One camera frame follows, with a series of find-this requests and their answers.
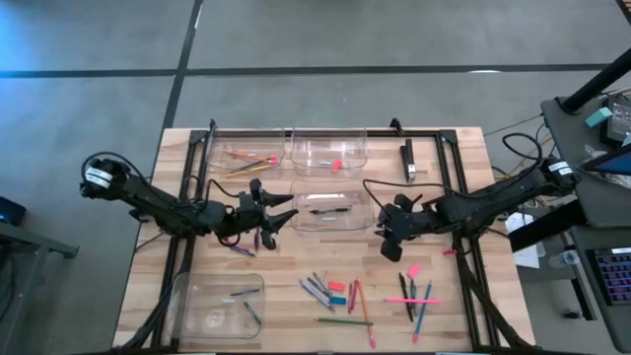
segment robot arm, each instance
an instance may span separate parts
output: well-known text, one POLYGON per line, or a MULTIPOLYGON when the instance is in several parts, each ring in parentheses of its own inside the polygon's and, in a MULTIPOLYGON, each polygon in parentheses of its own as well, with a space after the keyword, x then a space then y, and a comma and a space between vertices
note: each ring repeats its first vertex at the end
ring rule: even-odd
POLYGON ((540 166, 516 177, 486 186, 475 192, 456 192, 422 204, 421 212, 412 212, 413 202, 398 194, 379 216, 377 234, 386 239, 382 255, 391 261, 401 259, 400 244, 426 233, 460 230, 464 236, 476 236, 488 228, 497 215, 514 210, 538 195, 565 196, 572 193, 579 177, 567 163, 556 158, 543 160, 540 166))
POLYGON ((129 167, 131 163, 120 158, 127 164, 96 158, 86 162, 82 167, 81 194, 88 198, 124 201, 134 207, 129 212, 132 217, 140 220, 141 214, 151 215, 158 226, 172 236, 204 236, 213 232, 222 245, 229 247, 231 245, 225 242, 226 238, 261 227, 263 245, 275 249, 276 243, 271 234, 278 233, 298 213, 290 210, 269 216, 265 207, 277 206, 294 196, 268 193, 258 179, 249 183, 250 193, 239 193, 239 206, 236 208, 208 200, 210 186, 207 186, 206 200, 179 201, 152 186, 143 177, 133 175, 129 167))

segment clear plastic container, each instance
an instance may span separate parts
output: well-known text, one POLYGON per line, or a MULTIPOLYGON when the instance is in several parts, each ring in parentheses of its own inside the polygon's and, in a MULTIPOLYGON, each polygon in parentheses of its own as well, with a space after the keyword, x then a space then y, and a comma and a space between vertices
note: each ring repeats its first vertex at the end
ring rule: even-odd
POLYGON ((563 251, 548 259, 548 263, 554 268, 572 266, 578 264, 579 262, 581 262, 581 260, 575 250, 563 251))
POLYGON ((206 160, 224 178, 251 178, 278 172, 285 155, 285 130, 217 132, 206 160))
POLYGON ((366 129, 294 129, 290 158, 296 173, 308 177, 356 178, 368 161, 366 129))
POLYGON ((174 281, 167 330, 181 339, 252 339, 263 327, 264 306, 264 284, 258 274, 183 273, 174 281), (243 291, 250 292, 238 295, 243 291))
POLYGON ((298 231, 358 231, 375 222, 370 196, 360 181, 299 179, 291 193, 292 207, 300 212, 292 218, 298 231))

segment concrete floor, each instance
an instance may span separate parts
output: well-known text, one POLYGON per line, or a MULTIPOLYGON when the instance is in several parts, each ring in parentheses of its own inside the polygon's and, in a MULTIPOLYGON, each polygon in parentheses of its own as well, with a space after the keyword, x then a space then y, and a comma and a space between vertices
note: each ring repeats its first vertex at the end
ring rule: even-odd
MULTIPOLYGON (((192 5, 0 1, 0 70, 175 69, 192 5)), ((603 63, 629 46, 631 28, 613 0, 209 0, 189 67, 603 63)), ((571 94, 594 74, 188 78, 174 126, 206 126, 210 117, 223 127, 384 126, 398 117, 491 131, 538 114, 541 100, 571 94)), ((21 353, 109 347, 138 225, 122 203, 83 199, 79 168, 113 150, 148 175, 172 84, 0 79, 0 195, 29 208, 26 228, 81 246, 75 260, 51 259, 23 332, 39 341, 21 353)), ((630 84, 625 77, 615 87, 630 84)), ((534 133, 540 122, 504 133, 534 133)), ((501 136, 487 137, 489 155, 510 169, 519 159, 501 136)), ((617 353, 601 322, 560 318, 576 303, 569 282, 525 284, 525 295, 539 345, 617 353)))

